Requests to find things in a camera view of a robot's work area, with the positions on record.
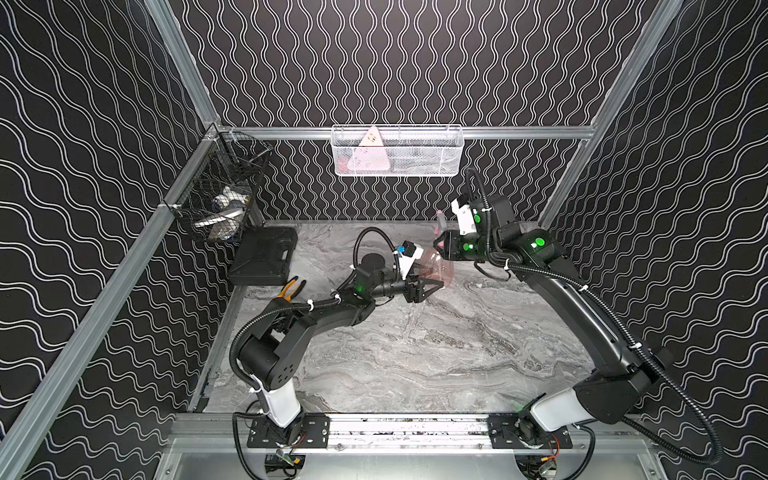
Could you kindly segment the pink transparent spray bottle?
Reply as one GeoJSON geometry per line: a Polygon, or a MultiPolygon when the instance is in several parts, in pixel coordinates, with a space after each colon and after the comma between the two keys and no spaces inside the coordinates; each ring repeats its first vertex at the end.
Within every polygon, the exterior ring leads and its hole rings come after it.
{"type": "Polygon", "coordinates": [[[422,278],[441,281],[445,289],[451,286],[454,279],[454,263],[443,259],[435,248],[426,249],[417,263],[422,278]]]}

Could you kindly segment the pink spray nozzle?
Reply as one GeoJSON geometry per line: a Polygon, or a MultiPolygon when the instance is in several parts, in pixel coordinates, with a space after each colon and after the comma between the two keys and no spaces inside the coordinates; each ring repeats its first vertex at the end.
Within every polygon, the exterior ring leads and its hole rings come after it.
{"type": "Polygon", "coordinates": [[[446,215],[442,210],[437,210],[435,214],[434,235],[436,237],[439,237],[447,229],[448,229],[448,222],[447,222],[446,215]]]}

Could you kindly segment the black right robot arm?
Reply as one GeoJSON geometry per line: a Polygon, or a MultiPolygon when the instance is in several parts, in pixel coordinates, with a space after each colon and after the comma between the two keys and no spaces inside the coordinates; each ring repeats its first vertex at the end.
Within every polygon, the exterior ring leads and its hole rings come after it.
{"type": "Polygon", "coordinates": [[[459,227],[435,240],[441,257],[470,261],[481,274],[497,268],[498,281],[517,277],[526,283],[560,316],[594,365],[586,379],[556,394],[543,394],[522,408],[513,425],[521,442],[540,445],[568,424],[621,422],[689,462],[713,466],[720,461],[723,445],[718,433],[702,408],[668,374],[664,351],[652,351],[632,334],[578,275],[548,230],[525,229],[514,218],[509,200],[490,196],[473,168],[467,169],[452,209],[459,227]],[[704,452],[679,447],[631,418],[635,404],[657,385],[668,386],[700,422],[709,438],[704,452]]]}

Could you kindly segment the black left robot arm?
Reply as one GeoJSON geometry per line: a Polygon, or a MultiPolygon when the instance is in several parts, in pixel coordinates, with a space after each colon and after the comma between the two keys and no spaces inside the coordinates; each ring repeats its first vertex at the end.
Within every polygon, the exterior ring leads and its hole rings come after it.
{"type": "Polygon", "coordinates": [[[301,436],[305,411],[293,377],[315,336],[356,326],[398,295],[421,303],[445,286],[425,255],[413,242],[397,246],[382,229],[367,227],[353,245],[351,273],[329,298],[277,297],[235,334],[230,368],[256,393],[272,441],[292,445],[301,436]]]}

